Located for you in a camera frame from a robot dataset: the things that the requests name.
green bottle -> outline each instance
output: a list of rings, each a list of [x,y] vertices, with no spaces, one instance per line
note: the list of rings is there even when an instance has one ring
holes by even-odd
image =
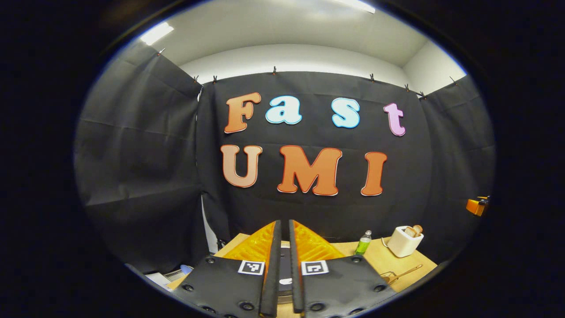
[[[368,230],[365,232],[365,235],[361,237],[361,239],[359,240],[359,244],[355,249],[355,255],[365,254],[365,251],[367,250],[367,247],[369,247],[369,244],[371,242],[371,233],[372,232]]]

orange gripper pad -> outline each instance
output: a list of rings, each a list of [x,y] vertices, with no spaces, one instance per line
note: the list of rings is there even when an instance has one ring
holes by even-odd
[[[263,226],[224,255],[224,258],[232,260],[264,261],[265,277],[267,277],[274,229],[275,222]]]
[[[303,261],[332,260],[345,257],[314,231],[297,221],[293,220],[293,223],[299,264]]]

white wall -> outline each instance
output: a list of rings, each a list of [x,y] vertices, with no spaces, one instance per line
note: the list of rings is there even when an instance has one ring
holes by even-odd
[[[410,79],[410,89],[430,94],[465,76],[465,71],[451,56],[428,41],[403,68]]]
[[[409,83],[403,69],[380,59],[327,46],[273,44],[249,46],[196,59],[180,68],[190,76],[199,76],[201,84],[234,76],[277,72],[328,72],[375,79],[400,87]]]

orange letter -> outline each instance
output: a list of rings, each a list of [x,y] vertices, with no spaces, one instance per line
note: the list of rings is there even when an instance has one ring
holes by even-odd
[[[307,193],[316,178],[318,183],[312,189],[317,195],[336,195],[336,170],[337,161],[341,158],[341,150],[324,148],[318,154],[314,163],[310,165],[302,147],[283,146],[280,152],[284,156],[284,172],[282,183],[277,190],[286,193],[295,193],[298,190],[294,185],[294,176],[298,180],[302,192]]]
[[[236,154],[240,148],[235,145],[223,145],[220,151],[224,154],[224,178],[236,187],[248,188],[257,181],[257,163],[259,154],[263,148],[259,146],[246,146],[244,152],[247,154],[247,175],[240,177],[236,173]]]
[[[381,177],[386,155],[382,152],[368,152],[365,154],[365,159],[369,162],[369,167],[367,168],[367,181],[361,189],[361,194],[366,196],[379,195],[383,192]]]
[[[245,130],[245,128],[247,128],[247,124],[244,123],[241,115],[245,115],[246,119],[251,118],[251,116],[253,116],[253,104],[251,102],[257,104],[260,101],[261,95],[259,95],[259,93],[251,93],[228,99],[226,102],[229,106],[228,125],[224,128],[224,132],[226,134],[231,134],[233,132]]]

table surface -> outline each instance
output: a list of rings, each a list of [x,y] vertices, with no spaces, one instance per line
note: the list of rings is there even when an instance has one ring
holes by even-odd
[[[243,242],[247,237],[249,237],[249,235],[241,233],[238,234],[235,238],[229,241],[226,246],[219,250],[215,254],[215,256],[223,257],[235,246]],[[384,238],[385,244],[388,243],[389,239],[390,237]],[[289,242],[282,242],[283,246],[288,246],[288,244]],[[357,248],[357,242],[331,244],[345,256],[351,256],[355,254],[355,249]],[[412,285],[437,266],[436,263],[432,262],[418,250],[414,251],[412,255],[408,255],[402,258],[396,257],[396,255],[394,255],[387,247],[383,245],[380,238],[371,241],[371,244],[369,244],[369,247],[367,248],[367,251],[363,256],[379,274],[383,274],[385,272],[394,272],[395,274],[399,275],[411,268],[418,266],[419,264],[422,264],[421,268],[400,277],[391,285],[392,289],[394,289],[396,292],[400,292],[408,286]],[[178,280],[171,282],[168,287],[173,289],[177,288],[178,285],[184,280],[184,278],[186,278],[186,276],[183,276]],[[298,318],[300,317],[300,314],[293,312],[292,303],[285,303],[279,304],[277,306],[277,317]]]

